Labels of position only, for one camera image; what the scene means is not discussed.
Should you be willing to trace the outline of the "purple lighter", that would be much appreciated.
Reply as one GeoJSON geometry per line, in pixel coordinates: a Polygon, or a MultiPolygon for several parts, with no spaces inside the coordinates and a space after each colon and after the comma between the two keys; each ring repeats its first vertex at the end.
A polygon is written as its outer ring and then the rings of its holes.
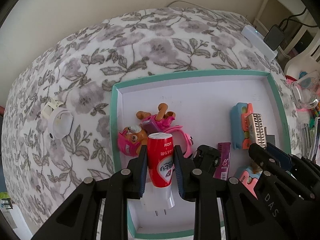
{"type": "Polygon", "coordinates": [[[214,173],[214,178],[227,180],[228,178],[228,171],[229,171],[229,163],[230,163],[230,149],[231,143],[230,142],[220,142],[217,145],[217,149],[220,153],[220,163],[216,168],[214,173]]]}

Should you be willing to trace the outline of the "black wall charger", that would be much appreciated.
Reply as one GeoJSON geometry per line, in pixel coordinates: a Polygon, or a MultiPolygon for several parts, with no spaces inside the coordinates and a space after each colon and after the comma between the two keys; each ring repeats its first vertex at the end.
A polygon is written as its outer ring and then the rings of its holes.
{"type": "Polygon", "coordinates": [[[265,136],[266,136],[266,142],[275,146],[276,145],[275,135],[268,134],[267,127],[264,127],[264,132],[265,132],[265,136]]]}

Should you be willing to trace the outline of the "coral blue carrot knife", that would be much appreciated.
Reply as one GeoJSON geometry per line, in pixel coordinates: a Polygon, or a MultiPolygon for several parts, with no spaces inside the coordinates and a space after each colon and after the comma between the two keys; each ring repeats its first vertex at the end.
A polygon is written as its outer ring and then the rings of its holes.
{"type": "Polygon", "coordinates": [[[240,167],[237,169],[235,176],[250,191],[253,196],[257,197],[254,187],[260,178],[261,171],[255,170],[253,167],[240,167]]]}

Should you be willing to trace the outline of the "gold patterned lighter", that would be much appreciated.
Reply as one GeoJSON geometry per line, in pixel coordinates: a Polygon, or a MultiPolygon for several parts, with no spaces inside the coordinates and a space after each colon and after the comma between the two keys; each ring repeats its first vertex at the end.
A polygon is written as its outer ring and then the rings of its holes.
{"type": "Polygon", "coordinates": [[[249,132],[249,144],[258,144],[262,148],[266,148],[267,141],[263,126],[261,114],[251,113],[246,118],[249,132]]]}

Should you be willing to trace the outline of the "black toy car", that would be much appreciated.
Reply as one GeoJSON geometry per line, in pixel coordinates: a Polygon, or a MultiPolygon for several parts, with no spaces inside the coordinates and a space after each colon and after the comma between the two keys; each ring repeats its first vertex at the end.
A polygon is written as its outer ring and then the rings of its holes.
{"type": "Polygon", "coordinates": [[[221,153],[216,148],[208,145],[200,145],[194,155],[193,162],[196,168],[208,172],[214,176],[220,164],[221,153]]]}

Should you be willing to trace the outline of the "orange blue carrot knife toy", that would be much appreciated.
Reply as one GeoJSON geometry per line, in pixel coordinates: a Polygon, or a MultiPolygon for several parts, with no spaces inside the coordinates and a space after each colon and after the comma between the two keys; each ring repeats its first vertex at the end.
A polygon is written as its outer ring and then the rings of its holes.
{"type": "Polygon", "coordinates": [[[232,146],[235,150],[249,148],[249,130],[246,118],[253,113],[251,103],[239,102],[230,111],[232,146]]]}

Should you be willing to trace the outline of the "white wall charger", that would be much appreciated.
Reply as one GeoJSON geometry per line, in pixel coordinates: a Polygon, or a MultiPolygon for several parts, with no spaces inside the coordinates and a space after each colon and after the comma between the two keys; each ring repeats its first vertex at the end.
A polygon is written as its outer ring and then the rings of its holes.
{"type": "Polygon", "coordinates": [[[151,181],[146,182],[145,191],[141,199],[142,206],[146,211],[154,211],[158,216],[160,211],[167,214],[167,203],[170,197],[169,186],[156,187],[151,181]]]}

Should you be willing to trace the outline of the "pink smart watch band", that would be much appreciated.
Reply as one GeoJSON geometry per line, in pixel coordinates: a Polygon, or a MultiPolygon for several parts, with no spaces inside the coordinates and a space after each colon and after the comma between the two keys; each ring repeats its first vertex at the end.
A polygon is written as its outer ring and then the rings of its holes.
{"type": "Polygon", "coordinates": [[[177,125],[170,127],[164,131],[173,136],[174,145],[181,145],[183,150],[183,156],[185,158],[190,158],[193,154],[193,139],[192,137],[183,131],[183,126],[177,125]]]}

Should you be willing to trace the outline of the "red white toothpaste tube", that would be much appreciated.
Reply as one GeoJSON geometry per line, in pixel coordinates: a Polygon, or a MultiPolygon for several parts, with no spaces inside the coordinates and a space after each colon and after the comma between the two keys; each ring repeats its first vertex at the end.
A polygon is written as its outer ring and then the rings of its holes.
{"type": "Polygon", "coordinates": [[[170,187],[167,210],[175,205],[171,191],[171,180],[174,168],[173,150],[174,143],[171,134],[159,132],[152,133],[148,136],[147,154],[149,176],[154,186],[170,187]]]}

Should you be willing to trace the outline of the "brown pink puppy toy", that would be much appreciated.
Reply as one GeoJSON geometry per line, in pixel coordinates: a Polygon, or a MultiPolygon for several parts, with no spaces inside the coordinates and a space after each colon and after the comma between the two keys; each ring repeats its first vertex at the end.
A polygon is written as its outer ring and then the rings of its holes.
{"type": "Polygon", "coordinates": [[[136,117],[140,120],[140,123],[125,127],[122,132],[118,133],[117,137],[119,151],[129,157],[139,155],[141,147],[147,145],[148,135],[166,132],[175,120],[176,114],[168,111],[166,103],[160,103],[156,114],[138,111],[136,117]]]}

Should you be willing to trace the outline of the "clear glass cup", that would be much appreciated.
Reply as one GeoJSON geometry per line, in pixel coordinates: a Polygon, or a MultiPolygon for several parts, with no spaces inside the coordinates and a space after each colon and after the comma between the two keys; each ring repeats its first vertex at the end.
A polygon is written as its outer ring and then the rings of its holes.
{"type": "Polygon", "coordinates": [[[304,75],[291,84],[291,92],[298,109],[312,109],[319,103],[319,72],[304,75]]]}

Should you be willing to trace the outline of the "teal white shallow box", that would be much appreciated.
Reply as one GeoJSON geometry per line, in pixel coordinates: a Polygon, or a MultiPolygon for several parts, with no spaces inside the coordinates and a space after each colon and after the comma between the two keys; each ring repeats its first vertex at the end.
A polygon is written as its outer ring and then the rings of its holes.
{"type": "MultiPolygon", "coordinates": [[[[155,75],[114,85],[111,96],[110,135],[116,170],[125,168],[129,156],[118,150],[117,137],[123,128],[138,124],[138,111],[155,112],[166,103],[181,125],[200,145],[216,147],[231,142],[230,111],[237,103],[251,103],[260,113],[275,144],[291,152],[289,127],[274,77],[255,70],[198,70],[155,75]]],[[[140,200],[129,200],[127,226],[131,239],[192,238],[195,205],[182,200],[177,183],[172,182],[175,206],[149,211],[140,200]]]]}

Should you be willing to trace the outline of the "cream hair claw clip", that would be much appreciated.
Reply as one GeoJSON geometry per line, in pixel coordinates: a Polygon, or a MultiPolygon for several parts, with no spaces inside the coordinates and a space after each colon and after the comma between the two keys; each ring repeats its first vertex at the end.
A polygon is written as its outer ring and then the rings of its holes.
{"type": "Polygon", "coordinates": [[[61,105],[63,105],[63,102],[55,100],[54,98],[50,98],[50,100],[46,103],[43,110],[41,111],[42,116],[46,119],[49,119],[52,112],[61,105]]]}

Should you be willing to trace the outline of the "black power adapter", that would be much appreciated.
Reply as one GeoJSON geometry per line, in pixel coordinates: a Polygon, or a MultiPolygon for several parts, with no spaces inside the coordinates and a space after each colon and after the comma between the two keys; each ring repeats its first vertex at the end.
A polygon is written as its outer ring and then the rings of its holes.
{"type": "Polygon", "coordinates": [[[283,31],[280,29],[278,25],[275,24],[271,27],[271,29],[264,37],[264,42],[272,51],[275,51],[284,39],[285,35],[283,31]]]}

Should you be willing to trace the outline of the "white power strip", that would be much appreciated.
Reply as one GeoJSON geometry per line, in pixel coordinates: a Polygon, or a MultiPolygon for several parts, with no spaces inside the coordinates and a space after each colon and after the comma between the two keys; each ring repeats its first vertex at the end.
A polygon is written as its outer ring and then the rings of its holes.
{"type": "Polygon", "coordinates": [[[263,53],[263,55],[266,56],[269,61],[272,61],[276,58],[278,52],[276,50],[272,50],[264,42],[263,35],[261,35],[261,33],[259,33],[259,31],[257,31],[253,26],[244,26],[241,34],[247,38],[261,53],[263,53]]]}

